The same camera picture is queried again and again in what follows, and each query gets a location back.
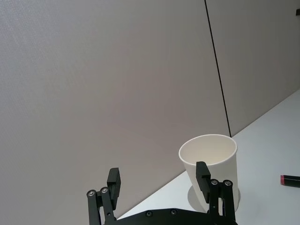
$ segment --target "white table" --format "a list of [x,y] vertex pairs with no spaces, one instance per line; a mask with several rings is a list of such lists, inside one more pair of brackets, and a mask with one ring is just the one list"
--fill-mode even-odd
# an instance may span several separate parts
[[[235,135],[241,199],[239,225],[299,224],[300,188],[280,185],[280,175],[300,176],[300,90]],[[150,210],[201,211],[187,172],[122,217]]]

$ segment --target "paper cup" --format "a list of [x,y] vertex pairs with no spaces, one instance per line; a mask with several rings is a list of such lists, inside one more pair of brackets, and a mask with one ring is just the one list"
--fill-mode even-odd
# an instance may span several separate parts
[[[212,179],[219,182],[233,182],[233,200],[235,211],[239,205],[238,175],[236,166],[236,142],[225,135],[202,135],[195,137],[182,145],[179,158],[187,170],[198,200],[204,210],[209,209],[196,179],[196,162],[206,163]],[[219,213],[222,214],[222,201],[219,200]]]

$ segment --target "cup rim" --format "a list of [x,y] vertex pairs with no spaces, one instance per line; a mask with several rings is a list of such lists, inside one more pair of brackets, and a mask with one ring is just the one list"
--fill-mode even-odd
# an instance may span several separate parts
[[217,165],[217,164],[222,164],[222,163],[226,162],[227,160],[231,159],[231,158],[236,154],[236,152],[237,152],[237,150],[238,150],[238,145],[237,145],[237,143],[235,142],[235,140],[234,140],[232,137],[229,137],[229,136],[226,136],[226,135],[219,135],[219,134],[200,135],[200,136],[197,136],[197,137],[194,137],[194,138],[188,140],[187,142],[185,142],[185,143],[180,147],[179,152],[178,152],[178,155],[179,155],[179,158],[180,158],[180,160],[181,160],[182,162],[184,162],[184,163],[186,163],[186,164],[188,164],[188,165],[196,166],[196,164],[189,163],[189,162],[187,162],[186,160],[184,160],[184,159],[181,157],[180,153],[181,153],[181,150],[183,149],[183,147],[184,147],[187,143],[193,141],[193,140],[196,139],[196,138],[204,137],[204,136],[222,136],[222,137],[226,137],[226,138],[230,139],[231,141],[233,141],[233,143],[234,143],[234,148],[235,148],[234,151],[233,151],[233,153],[232,153],[229,157],[227,157],[226,159],[224,159],[224,160],[222,160],[222,161],[220,161],[220,162],[217,162],[217,163],[212,163],[212,164],[207,164],[207,165]]

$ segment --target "black vertical line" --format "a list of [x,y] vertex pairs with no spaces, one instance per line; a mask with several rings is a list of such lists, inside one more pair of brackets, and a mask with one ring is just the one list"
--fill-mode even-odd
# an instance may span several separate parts
[[222,81],[221,81],[221,76],[220,76],[220,70],[219,70],[219,65],[218,65],[218,60],[217,60],[217,54],[216,54],[216,49],[215,49],[215,43],[214,43],[214,38],[212,36],[212,31],[211,31],[211,25],[210,25],[210,16],[208,14],[208,9],[207,9],[207,4],[206,0],[204,0],[205,3],[205,8],[206,8],[206,14],[207,14],[207,19],[208,19],[208,25],[210,27],[210,36],[211,36],[211,41],[212,41],[212,46],[214,49],[214,54],[215,54],[215,59],[216,59],[216,65],[217,65],[217,74],[219,75],[219,81],[220,81],[220,86],[221,86],[221,91],[222,91],[222,97],[223,97],[223,103],[224,103],[224,108],[225,108],[225,114],[226,114],[226,119],[227,119],[227,125],[228,125],[228,130],[229,130],[229,136],[231,136],[231,131],[230,131],[230,126],[229,126],[229,119],[228,119],[228,114],[227,114],[227,108],[226,108],[226,103],[225,103],[225,97],[224,97],[224,92],[223,92],[223,86],[222,86]]

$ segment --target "bolt head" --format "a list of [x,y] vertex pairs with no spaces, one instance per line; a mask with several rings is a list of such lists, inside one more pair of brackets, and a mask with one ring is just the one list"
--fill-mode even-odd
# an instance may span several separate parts
[[93,196],[95,194],[95,191],[90,191],[89,193],[88,193],[88,196]]
[[171,210],[171,215],[175,216],[177,214],[177,210]]
[[226,180],[224,183],[225,183],[226,186],[231,186],[232,185],[232,183],[229,180]]
[[107,188],[103,188],[103,189],[101,190],[102,193],[106,193],[107,191],[108,191]]
[[153,212],[151,212],[151,211],[146,212],[146,217],[152,217],[152,216],[153,216]]
[[217,181],[217,180],[212,180],[211,183],[212,183],[213,185],[217,185],[217,184],[218,184],[218,181]]

